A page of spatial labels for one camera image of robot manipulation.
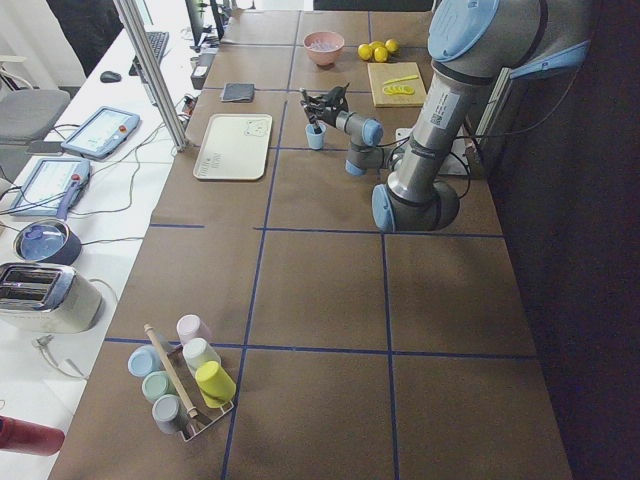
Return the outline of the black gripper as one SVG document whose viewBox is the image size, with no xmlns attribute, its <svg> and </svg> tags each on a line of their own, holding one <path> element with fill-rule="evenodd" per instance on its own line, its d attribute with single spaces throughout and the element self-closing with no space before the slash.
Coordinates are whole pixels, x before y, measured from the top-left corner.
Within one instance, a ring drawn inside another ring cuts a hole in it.
<svg viewBox="0 0 640 480">
<path fill-rule="evenodd" d="M 338 115 L 348 112 L 346 92 L 349 84 L 333 87 L 329 92 L 319 96 L 304 96 L 302 107 L 310 123 L 324 122 L 332 127 L 336 126 Z"/>
</svg>

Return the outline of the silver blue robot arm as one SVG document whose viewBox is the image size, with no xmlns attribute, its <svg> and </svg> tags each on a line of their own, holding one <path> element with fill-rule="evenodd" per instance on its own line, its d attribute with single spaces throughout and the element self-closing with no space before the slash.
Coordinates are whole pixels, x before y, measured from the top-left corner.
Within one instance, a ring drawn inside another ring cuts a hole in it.
<svg viewBox="0 0 640 480">
<path fill-rule="evenodd" d="M 443 1 L 429 28 L 433 76 L 404 149 L 381 146 L 382 125 L 350 111 L 337 86 L 301 105 L 312 125 L 350 137 L 345 168 L 387 168 L 372 214 L 383 232 L 433 231 L 459 211 L 456 191 L 437 175 L 479 93 L 508 68 L 512 78 L 545 78 L 579 67 L 590 43 L 591 1 Z"/>
</svg>

